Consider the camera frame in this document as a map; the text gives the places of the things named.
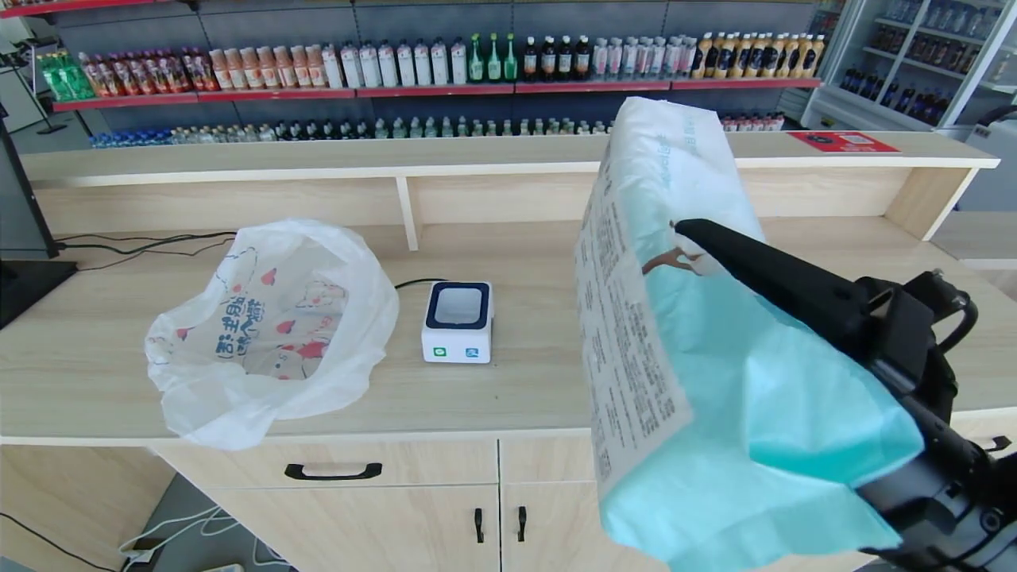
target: gray wall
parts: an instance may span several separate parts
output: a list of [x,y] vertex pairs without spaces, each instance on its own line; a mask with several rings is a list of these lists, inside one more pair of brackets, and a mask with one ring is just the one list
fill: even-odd
[[[430,42],[441,36],[515,32],[526,36],[700,36],[705,32],[801,32],[815,7],[800,2],[615,2],[442,3],[392,0],[204,0],[196,10],[178,2],[142,4],[54,14],[67,49],[88,54],[196,46],[242,48],[345,41]],[[218,123],[262,123],[280,119],[351,118],[373,122],[414,115],[518,120],[564,117],[607,120],[633,94],[535,94],[494,97],[377,98],[328,101],[213,103],[103,110],[111,129]],[[780,90],[642,93],[644,97],[718,111],[771,111]]]

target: red sign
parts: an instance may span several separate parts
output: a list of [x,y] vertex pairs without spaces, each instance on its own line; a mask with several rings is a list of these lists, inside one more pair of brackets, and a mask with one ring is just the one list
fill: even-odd
[[788,131],[823,153],[900,153],[858,131]]

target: white plastic bag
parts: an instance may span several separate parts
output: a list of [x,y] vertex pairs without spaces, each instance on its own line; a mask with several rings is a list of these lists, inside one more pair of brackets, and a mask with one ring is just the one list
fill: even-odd
[[204,292],[148,330],[167,427],[225,450],[275,419],[342,409],[384,357],[399,298],[353,231],[290,219],[244,228]]

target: red shelf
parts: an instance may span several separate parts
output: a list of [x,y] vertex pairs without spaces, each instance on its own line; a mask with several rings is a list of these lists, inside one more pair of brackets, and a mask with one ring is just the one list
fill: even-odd
[[358,98],[416,98],[428,96],[493,96],[513,93],[512,83],[468,85],[416,85],[414,88],[360,88]]
[[579,94],[589,92],[666,92],[670,81],[562,81],[516,83],[517,94]]
[[95,8],[110,8],[113,6],[129,6],[131,4],[155,4],[156,2],[169,1],[171,0],[59,0],[57,2],[44,2],[42,4],[29,4],[27,6],[7,8],[0,11],[0,18],[34,16],[39,14],[49,14],[52,12],[66,12],[69,10],[92,10]]
[[356,97],[353,90],[250,90],[243,92],[198,92],[203,102],[249,102],[263,100],[350,100]]
[[126,98],[96,98],[73,102],[56,102],[54,111],[74,111],[75,109],[103,109],[110,107],[139,107],[148,105],[178,105],[197,103],[197,94],[166,94],[160,96],[131,96]]
[[765,90],[785,88],[819,88],[819,77],[734,77],[724,79],[682,79],[671,81],[672,90]]

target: drawer handle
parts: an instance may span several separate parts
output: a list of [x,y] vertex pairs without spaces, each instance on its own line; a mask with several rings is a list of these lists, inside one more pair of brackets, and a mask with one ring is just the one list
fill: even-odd
[[526,541],[526,507],[519,507],[519,541]]
[[283,471],[283,474],[294,480],[362,480],[365,478],[374,478],[381,474],[381,463],[367,463],[367,466],[364,467],[364,472],[358,474],[336,474],[331,476],[304,474],[304,465],[290,463],[286,465],[286,470]]
[[473,511],[473,525],[477,527],[477,544],[484,544],[484,531],[480,528],[484,525],[484,511],[480,509]]

